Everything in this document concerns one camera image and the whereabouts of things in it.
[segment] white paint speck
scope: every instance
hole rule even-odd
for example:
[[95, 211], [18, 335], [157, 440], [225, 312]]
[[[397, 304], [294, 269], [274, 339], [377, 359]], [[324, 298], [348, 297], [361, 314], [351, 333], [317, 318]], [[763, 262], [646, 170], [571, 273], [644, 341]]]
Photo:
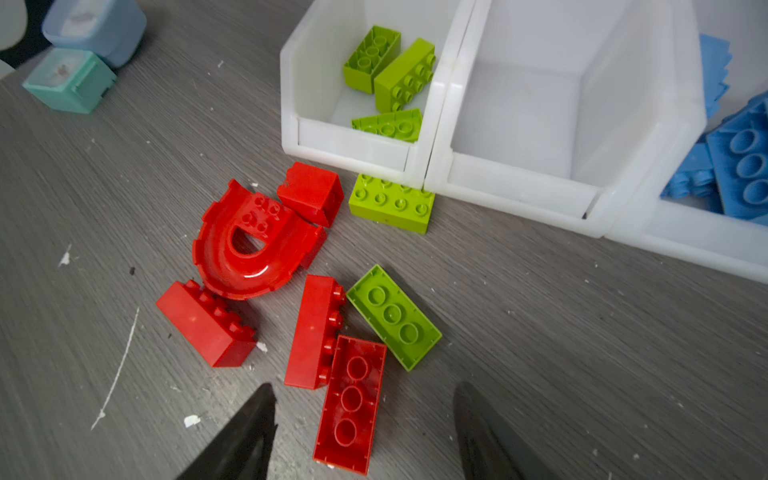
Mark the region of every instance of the white paint speck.
[[69, 260], [70, 260], [69, 249], [71, 248], [72, 248], [72, 244], [70, 243], [69, 245], [67, 245], [67, 250], [64, 252], [64, 255], [61, 256], [61, 260], [58, 261], [59, 266], [69, 265]]
[[184, 427], [190, 428], [193, 425], [200, 423], [200, 417], [197, 415], [189, 415], [184, 417]]
[[104, 400], [104, 405], [101, 406], [101, 410], [99, 410], [98, 416], [96, 417], [94, 424], [91, 425], [91, 430], [94, 429], [94, 427], [96, 426], [99, 420], [107, 416], [107, 414], [104, 413], [104, 409], [107, 408], [109, 399], [112, 397], [112, 392], [114, 392], [114, 386], [118, 384], [118, 379], [120, 378], [120, 372], [122, 371], [123, 365], [125, 364], [125, 359], [128, 357], [128, 349], [131, 348], [131, 342], [134, 339], [134, 331], [136, 330], [136, 322], [138, 321], [138, 319], [139, 319], [139, 307], [136, 307], [136, 315], [134, 315], [134, 324], [131, 326], [131, 332], [128, 333], [128, 343], [125, 344], [125, 351], [123, 352], [123, 358], [120, 360], [120, 365], [118, 366], [118, 373], [117, 375], [114, 376], [114, 380], [112, 380], [112, 386], [109, 388], [109, 393], [107, 394], [107, 398]]

